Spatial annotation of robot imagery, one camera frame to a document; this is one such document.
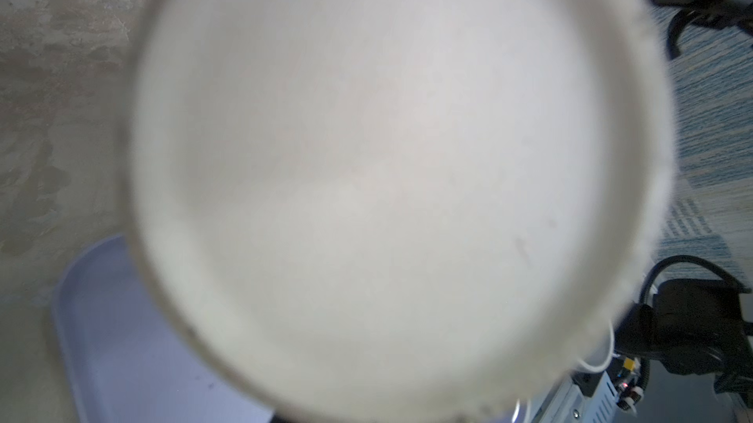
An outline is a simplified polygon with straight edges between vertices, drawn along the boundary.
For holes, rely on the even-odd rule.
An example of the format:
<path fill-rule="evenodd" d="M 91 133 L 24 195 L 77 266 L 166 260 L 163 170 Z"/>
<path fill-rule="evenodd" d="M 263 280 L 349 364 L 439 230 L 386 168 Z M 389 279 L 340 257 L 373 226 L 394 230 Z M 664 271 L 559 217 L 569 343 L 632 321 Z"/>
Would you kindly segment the cream mug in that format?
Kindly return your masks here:
<path fill-rule="evenodd" d="M 149 292 L 237 389 L 485 421 L 625 314 L 675 108 L 646 0 L 148 0 L 117 151 Z"/>

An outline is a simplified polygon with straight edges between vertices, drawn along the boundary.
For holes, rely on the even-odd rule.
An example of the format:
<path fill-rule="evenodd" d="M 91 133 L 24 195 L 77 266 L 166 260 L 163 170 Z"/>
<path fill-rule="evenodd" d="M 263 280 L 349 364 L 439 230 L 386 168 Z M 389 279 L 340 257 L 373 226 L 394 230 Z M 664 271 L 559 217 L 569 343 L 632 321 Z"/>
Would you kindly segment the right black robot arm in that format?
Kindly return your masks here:
<path fill-rule="evenodd" d="M 651 0 L 678 83 L 678 174 L 620 354 L 752 394 L 752 0 Z"/>

